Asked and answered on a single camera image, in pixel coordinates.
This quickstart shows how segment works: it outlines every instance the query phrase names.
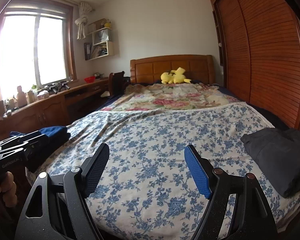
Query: red bowl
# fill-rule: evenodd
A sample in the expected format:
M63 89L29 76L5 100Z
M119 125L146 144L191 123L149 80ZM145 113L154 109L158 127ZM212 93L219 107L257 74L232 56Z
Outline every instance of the red bowl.
M96 78L94 76L93 77L87 77L87 78L84 79L84 81L87 82L87 83L92 83L92 82L95 81L95 79Z

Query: wooden chair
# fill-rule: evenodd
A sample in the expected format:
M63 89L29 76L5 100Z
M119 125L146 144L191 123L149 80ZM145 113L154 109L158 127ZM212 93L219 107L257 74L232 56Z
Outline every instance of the wooden chair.
M110 73L109 75L109 92L110 96L119 95L124 91L124 71Z

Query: hand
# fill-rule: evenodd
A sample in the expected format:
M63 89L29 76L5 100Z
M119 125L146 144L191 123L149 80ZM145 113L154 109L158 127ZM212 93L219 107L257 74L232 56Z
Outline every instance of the hand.
M2 199L6 207L14 207L17 204L16 190L17 185L13 182L13 175L8 171L0 184L0 193L3 192Z

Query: stuffed animal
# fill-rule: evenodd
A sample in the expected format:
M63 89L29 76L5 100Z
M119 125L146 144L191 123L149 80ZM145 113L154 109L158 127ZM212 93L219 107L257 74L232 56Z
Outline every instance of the stuffed animal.
M171 70L170 73L165 72L161 75L162 84L181 84L183 82L190 83L191 79L187 79L183 74L185 70L183 68L178 68L177 70Z

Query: wardrobe door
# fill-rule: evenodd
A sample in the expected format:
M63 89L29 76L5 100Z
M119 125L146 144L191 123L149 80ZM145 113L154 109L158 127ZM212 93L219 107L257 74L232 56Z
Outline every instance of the wardrobe door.
M300 38L296 17L284 0L238 1L250 48L250 103L298 128Z
M227 88L242 100L249 101L249 48L238 0L218 0L216 6L226 45Z

